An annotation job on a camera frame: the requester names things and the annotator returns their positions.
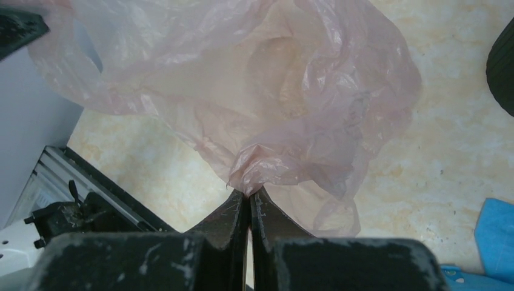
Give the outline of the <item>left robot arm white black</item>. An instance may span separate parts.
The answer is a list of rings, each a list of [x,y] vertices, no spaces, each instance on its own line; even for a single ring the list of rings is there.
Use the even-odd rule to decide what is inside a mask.
[[[41,251],[37,228],[8,222],[46,146],[64,146],[82,108],[57,93],[37,74],[27,46],[48,30],[42,18],[1,5],[1,289],[16,290]]]

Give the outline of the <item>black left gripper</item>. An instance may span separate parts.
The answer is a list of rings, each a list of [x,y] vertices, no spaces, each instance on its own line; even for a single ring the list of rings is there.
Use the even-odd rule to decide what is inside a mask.
[[[36,13],[1,6],[1,61],[50,31]]]

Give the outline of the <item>translucent pink trash bag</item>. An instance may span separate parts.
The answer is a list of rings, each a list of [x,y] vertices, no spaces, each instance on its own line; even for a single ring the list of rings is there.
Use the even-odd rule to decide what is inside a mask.
[[[316,236],[360,230],[369,162],[409,124],[419,71],[369,1],[19,1],[50,87],[163,120],[230,187],[265,187]]]

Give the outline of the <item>black plastic trash bin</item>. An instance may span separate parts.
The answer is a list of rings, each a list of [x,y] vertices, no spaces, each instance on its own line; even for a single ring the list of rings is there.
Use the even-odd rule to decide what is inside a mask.
[[[513,19],[492,45],[486,61],[486,81],[495,101],[513,116]]]

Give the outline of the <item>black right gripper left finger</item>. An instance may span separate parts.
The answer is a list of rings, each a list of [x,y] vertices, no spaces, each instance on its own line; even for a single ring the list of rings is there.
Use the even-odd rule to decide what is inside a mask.
[[[234,190],[186,232],[203,238],[194,290],[245,290],[249,201]]]

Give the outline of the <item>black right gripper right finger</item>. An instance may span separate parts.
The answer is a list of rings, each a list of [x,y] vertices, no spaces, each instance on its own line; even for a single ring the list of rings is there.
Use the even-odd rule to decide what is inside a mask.
[[[285,239],[313,235],[294,222],[271,199],[264,187],[250,197],[255,290],[288,290],[289,270],[281,258]]]

